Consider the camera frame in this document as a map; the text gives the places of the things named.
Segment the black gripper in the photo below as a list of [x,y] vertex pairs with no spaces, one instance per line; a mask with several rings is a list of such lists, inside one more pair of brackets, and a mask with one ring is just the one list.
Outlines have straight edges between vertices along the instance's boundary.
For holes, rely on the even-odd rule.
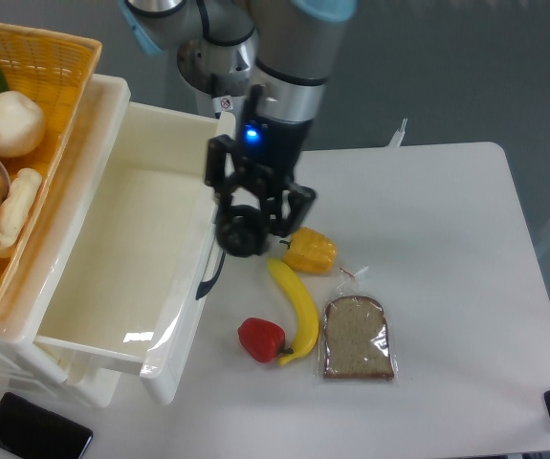
[[[237,137],[218,135],[209,140],[204,182],[213,189],[218,225],[232,224],[232,195],[244,188],[258,198],[261,218],[269,220],[269,234],[285,237],[299,229],[317,199],[312,188],[295,179],[311,123],[262,115],[258,104],[265,100],[265,87],[252,86]],[[226,172],[228,158],[233,165],[231,174]]]

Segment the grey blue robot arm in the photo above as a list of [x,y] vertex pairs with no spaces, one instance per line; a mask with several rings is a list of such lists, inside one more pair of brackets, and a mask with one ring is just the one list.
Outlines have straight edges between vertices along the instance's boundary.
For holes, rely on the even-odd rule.
[[147,54],[195,46],[194,66],[217,98],[239,93],[234,138],[209,143],[205,182],[227,252],[259,252],[299,228],[315,191],[295,167],[319,111],[353,1],[123,1]]

